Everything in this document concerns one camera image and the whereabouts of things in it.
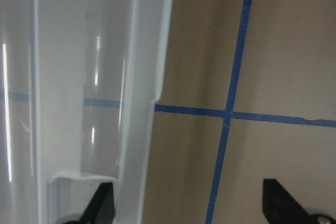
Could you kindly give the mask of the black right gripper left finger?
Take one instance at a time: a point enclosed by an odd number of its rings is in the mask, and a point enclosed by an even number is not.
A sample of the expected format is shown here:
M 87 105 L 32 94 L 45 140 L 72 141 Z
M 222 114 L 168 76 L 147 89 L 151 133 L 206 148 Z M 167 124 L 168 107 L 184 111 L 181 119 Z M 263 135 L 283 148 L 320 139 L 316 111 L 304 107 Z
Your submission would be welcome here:
M 115 216 L 113 182 L 101 183 L 78 223 L 113 223 Z

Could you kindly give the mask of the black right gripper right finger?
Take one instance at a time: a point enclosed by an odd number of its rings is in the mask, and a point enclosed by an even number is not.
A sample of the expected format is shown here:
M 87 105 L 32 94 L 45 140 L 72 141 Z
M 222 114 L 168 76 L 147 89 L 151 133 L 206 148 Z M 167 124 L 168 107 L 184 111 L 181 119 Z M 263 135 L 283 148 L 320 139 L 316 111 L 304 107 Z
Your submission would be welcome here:
M 309 214 L 276 179 L 264 179 L 262 211 L 268 223 L 312 223 Z

